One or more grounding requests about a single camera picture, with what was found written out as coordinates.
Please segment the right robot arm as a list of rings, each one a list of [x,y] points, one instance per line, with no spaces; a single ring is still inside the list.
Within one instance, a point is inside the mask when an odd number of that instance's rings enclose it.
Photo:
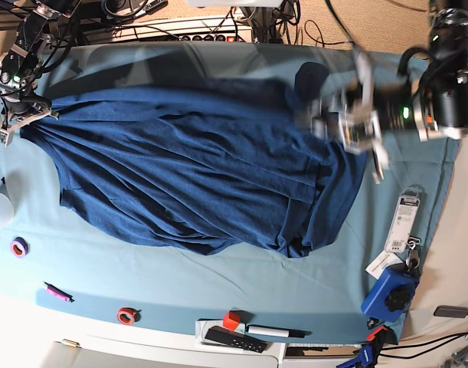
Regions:
[[[54,36],[49,24],[59,18],[71,23],[79,1],[38,1],[34,10],[19,24],[15,43],[0,56],[0,144],[8,146],[22,127],[50,117],[57,119],[58,112],[52,102],[35,93],[37,79],[59,64],[47,66],[44,49]]]

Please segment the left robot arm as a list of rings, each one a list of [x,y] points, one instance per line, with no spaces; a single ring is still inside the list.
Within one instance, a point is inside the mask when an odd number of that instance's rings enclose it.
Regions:
[[[390,166],[383,136],[414,130],[420,141],[468,136],[468,1],[429,3],[429,44],[408,48],[398,63],[399,84],[376,87],[370,54],[337,23],[352,45],[355,83],[331,97],[318,97],[297,112],[296,122],[321,140],[345,151],[370,151],[374,178]]]

